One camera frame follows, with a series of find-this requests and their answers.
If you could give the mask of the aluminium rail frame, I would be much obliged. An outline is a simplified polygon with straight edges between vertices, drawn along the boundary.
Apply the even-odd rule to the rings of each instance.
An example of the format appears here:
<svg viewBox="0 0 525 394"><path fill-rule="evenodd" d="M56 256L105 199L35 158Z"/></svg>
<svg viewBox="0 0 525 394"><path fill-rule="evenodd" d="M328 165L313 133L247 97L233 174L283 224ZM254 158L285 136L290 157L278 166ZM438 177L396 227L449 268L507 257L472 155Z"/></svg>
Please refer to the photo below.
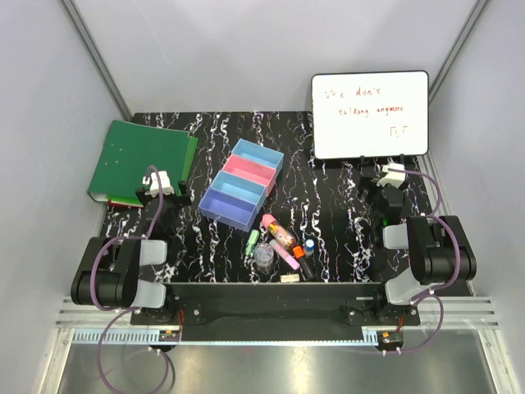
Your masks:
<svg viewBox="0 0 525 394"><path fill-rule="evenodd" d="M376 348L383 328L324 318L269 315L188 317L181 343L157 356L139 329L118 323L126 338L97 346L81 338L108 318L81 313L60 326L42 393L521 393L490 301L445 297L420 306L419 326L404 325L404 346Z"/></svg>

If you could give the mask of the pink highlighter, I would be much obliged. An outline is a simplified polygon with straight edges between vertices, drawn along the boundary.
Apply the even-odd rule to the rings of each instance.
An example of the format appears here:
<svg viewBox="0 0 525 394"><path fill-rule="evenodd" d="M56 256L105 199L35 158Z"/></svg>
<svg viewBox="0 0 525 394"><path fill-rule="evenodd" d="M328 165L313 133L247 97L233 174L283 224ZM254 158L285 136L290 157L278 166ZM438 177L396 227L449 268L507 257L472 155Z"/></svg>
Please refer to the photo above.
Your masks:
<svg viewBox="0 0 525 394"><path fill-rule="evenodd" d="M293 270L299 269L299 262L278 241L271 240L269 245Z"/></svg>

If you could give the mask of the purple rectangular bin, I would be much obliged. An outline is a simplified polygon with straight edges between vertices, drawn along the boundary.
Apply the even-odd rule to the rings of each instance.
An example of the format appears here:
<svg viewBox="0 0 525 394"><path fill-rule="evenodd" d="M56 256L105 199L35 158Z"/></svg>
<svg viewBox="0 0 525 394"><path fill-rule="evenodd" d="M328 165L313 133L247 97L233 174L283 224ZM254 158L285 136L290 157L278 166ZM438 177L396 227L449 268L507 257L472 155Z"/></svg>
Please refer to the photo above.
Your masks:
<svg viewBox="0 0 525 394"><path fill-rule="evenodd" d="M257 215L257 206L212 188L199 203L201 214L235 229L248 232Z"/></svg>

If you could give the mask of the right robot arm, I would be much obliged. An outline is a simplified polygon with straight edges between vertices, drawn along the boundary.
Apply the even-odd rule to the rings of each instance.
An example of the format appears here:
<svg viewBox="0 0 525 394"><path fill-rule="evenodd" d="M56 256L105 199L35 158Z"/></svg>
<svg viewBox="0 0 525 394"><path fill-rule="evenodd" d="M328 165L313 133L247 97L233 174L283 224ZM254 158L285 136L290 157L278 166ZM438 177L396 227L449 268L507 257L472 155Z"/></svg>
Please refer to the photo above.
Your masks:
<svg viewBox="0 0 525 394"><path fill-rule="evenodd" d="M435 187L437 201L430 213L402 218L407 176L420 176ZM377 250L406 250L409 267L381 284L374 295L373 318L391 325L402 314L401 306L415 306L436 291L457 281L473 279L477 262L456 216L437 217L441 190L429 175L385 166L380 176L363 170L358 189L366 191L372 209L371 241Z"/></svg>

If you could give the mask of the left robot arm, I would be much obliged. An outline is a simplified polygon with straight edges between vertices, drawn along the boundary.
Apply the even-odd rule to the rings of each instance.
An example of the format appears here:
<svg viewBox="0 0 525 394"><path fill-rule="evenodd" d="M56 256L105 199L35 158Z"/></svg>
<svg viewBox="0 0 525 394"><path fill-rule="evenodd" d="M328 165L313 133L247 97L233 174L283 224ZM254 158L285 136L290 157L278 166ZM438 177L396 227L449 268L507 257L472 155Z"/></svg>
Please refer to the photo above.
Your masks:
<svg viewBox="0 0 525 394"><path fill-rule="evenodd" d="M169 232L178 213L191 205L185 181L162 191L141 186L135 194L143 204L141 233L138 236L90 238L71 283L71 299L76 305L93 305L100 310L148 308L156 323L167 325L177 314L177 305L168 300L164 285L139 278L144 266L167 261Z"/></svg>

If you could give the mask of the white eraser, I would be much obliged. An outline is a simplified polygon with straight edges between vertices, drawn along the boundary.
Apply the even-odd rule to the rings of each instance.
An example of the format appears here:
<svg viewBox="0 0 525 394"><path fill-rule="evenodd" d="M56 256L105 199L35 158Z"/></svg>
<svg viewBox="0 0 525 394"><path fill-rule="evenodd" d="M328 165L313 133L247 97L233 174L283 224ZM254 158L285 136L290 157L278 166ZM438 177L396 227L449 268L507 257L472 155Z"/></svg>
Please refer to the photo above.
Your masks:
<svg viewBox="0 0 525 394"><path fill-rule="evenodd" d="M299 282L299 281L300 281L300 277L298 274L281 276L282 283L293 283L293 282Z"/></svg>

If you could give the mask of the white dry-erase board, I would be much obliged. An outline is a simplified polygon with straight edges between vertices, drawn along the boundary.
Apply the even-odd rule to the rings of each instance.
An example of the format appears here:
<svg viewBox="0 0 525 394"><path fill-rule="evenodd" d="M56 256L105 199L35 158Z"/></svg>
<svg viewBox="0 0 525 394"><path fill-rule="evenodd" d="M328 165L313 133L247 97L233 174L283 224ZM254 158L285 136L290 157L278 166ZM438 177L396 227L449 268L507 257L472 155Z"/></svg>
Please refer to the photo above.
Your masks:
<svg viewBox="0 0 525 394"><path fill-rule="evenodd" d="M311 79L315 157L424 155L428 89L423 70L316 74Z"/></svg>

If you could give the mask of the small blue-capped bottle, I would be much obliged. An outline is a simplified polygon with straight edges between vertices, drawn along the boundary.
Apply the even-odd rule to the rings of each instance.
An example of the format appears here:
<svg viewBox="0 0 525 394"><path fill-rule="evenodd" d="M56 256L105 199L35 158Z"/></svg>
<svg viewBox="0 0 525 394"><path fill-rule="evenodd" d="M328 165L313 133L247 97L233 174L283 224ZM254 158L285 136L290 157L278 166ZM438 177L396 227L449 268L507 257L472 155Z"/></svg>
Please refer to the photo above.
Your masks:
<svg viewBox="0 0 525 394"><path fill-rule="evenodd" d="M315 252L315 247L316 247L315 241L313 239L307 239L304 242L304 253L305 253L305 255L307 257L313 255L314 252Z"/></svg>

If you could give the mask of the pink rectangular bin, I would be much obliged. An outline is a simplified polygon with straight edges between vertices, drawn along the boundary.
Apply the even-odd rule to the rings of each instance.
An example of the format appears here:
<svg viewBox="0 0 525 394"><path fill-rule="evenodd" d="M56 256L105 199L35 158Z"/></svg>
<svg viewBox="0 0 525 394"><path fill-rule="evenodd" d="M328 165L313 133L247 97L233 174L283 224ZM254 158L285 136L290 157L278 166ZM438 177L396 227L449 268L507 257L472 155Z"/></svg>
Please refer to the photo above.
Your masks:
<svg viewBox="0 0 525 394"><path fill-rule="evenodd" d="M265 187L268 197L276 184L277 171L273 167L232 154L224 164L222 170L247 181Z"/></svg>

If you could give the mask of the light green folder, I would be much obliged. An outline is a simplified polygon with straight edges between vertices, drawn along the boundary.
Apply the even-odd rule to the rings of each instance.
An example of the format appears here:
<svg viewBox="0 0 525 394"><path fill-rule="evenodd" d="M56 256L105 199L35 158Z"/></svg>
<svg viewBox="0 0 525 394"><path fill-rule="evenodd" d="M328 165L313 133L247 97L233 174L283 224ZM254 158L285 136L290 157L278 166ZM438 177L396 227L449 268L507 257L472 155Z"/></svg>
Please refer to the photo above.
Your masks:
<svg viewBox="0 0 525 394"><path fill-rule="evenodd" d="M188 181L192 163L194 161L195 150L197 149L198 143L199 143L198 138L193 137L193 136L190 136L188 138L188 144L187 144L186 152L185 152L184 166L182 168L182 172L180 175L180 179L184 182Z"/></svg>

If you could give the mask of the pink-capped colourful bottle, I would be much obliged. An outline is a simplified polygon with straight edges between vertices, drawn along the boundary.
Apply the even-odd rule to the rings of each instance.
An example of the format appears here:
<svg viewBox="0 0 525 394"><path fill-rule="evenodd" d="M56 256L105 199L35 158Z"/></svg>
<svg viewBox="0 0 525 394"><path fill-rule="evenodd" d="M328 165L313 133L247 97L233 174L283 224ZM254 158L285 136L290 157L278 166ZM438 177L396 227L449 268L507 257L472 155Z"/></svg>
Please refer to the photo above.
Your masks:
<svg viewBox="0 0 525 394"><path fill-rule="evenodd" d="M295 237L271 214L263 214L262 225L285 250L292 250L297 245Z"/></svg>

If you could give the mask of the light blue end bin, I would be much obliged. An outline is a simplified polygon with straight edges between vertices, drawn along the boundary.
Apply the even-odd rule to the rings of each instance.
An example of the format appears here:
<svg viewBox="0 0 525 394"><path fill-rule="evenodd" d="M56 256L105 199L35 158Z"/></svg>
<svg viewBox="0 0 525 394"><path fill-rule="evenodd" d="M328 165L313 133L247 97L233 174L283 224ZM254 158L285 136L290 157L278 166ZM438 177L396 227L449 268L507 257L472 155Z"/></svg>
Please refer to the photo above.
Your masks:
<svg viewBox="0 0 525 394"><path fill-rule="evenodd" d="M243 139L240 139L237 142L232 153L253 162L271 167L275 169L277 173L281 171L284 161L283 153Z"/></svg>

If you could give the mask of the green highlighter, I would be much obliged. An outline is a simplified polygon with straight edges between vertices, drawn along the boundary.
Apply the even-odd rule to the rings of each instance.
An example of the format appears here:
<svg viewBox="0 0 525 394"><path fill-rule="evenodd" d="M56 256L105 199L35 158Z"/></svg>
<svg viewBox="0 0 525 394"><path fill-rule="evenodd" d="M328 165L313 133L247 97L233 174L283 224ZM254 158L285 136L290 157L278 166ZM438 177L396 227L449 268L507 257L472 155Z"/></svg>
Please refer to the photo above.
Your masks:
<svg viewBox="0 0 525 394"><path fill-rule="evenodd" d="M245 247L245 254L247 256L250 256L253 253L253 249L256 246L256 244L258 243L258 238L259 238L259 231L258 230L252 230L249 233L249 238L247 240L247 244L246 244L246 247Z"/></svg>

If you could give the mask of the clear glitter jar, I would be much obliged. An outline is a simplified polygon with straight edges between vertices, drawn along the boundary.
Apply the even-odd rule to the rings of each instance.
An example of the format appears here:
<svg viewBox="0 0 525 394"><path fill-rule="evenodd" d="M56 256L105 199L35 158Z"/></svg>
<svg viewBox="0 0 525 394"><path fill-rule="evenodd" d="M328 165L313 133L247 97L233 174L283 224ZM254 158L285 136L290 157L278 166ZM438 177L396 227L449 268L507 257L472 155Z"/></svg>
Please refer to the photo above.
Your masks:
<svg viewBox="0 0 525 394"><path fill-rule="evenodd" d="M259 243L253 249L253 261L259 270L268 270L274 264L274 249L268 243Z"/></svg>

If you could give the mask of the black marble mat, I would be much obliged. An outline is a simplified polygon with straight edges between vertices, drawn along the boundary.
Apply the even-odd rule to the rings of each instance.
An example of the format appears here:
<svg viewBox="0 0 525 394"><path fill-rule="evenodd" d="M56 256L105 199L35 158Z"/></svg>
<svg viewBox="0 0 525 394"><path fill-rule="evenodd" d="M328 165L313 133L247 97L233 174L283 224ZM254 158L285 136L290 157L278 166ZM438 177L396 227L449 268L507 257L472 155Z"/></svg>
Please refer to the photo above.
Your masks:
<svg viewBox="0 0 525 394"><path fill-rule="evenodd" d="M244 253L246 232L199 212L198 203L239 140L283 153L283 167L262 211L299 241L314 241L308 262L318 282L383 282L408 267L407 251L373 244L372 210L357 188L357 162L314 157L309 112L138 112L133 122L185 130L199 141L189 175L193 204L175 221L167 261L142 268L144 280L278 282L290 274L284 262L261 272Z"/></svg>

